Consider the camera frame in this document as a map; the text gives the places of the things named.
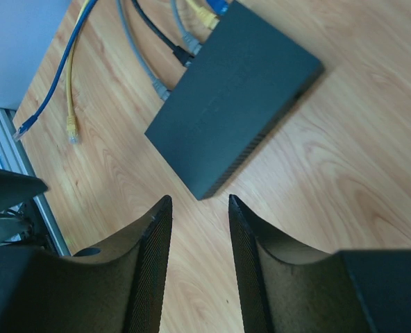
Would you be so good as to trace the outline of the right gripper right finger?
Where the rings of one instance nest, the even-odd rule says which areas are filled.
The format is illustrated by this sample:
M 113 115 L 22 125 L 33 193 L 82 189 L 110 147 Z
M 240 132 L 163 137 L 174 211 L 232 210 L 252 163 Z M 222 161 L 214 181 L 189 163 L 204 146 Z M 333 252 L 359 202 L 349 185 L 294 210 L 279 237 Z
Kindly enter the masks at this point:
M 236 195 L 228 219 L 245 332 L 411 332 L 411 250 L 325 253 Z

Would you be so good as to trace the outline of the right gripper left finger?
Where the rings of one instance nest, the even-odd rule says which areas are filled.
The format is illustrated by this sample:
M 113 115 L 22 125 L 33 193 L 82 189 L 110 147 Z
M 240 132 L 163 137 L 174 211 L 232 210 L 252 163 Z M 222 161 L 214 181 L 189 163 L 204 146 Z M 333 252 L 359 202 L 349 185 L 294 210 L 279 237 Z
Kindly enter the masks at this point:
M 0 246 L 0 332 L 158 332 L 172 200 L 72 256 Z

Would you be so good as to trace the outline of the black network switch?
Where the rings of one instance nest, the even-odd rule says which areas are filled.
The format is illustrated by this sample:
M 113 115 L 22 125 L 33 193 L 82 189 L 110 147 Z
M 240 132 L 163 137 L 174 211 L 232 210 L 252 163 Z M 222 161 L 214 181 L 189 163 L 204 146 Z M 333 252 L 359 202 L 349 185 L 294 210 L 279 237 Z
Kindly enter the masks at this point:
M 145 134 L 192 195 L 213 196 L 324 72 L 232 2 Z

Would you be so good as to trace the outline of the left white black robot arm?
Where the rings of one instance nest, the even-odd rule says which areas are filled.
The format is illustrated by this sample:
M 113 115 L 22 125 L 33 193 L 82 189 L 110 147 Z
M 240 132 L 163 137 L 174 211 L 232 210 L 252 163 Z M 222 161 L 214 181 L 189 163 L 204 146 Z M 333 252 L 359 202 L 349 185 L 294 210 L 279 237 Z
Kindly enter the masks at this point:
M 47 190 L 39 178 L 0 169 L 0 244 L 31 226 L 19 212 L 10 210 Z

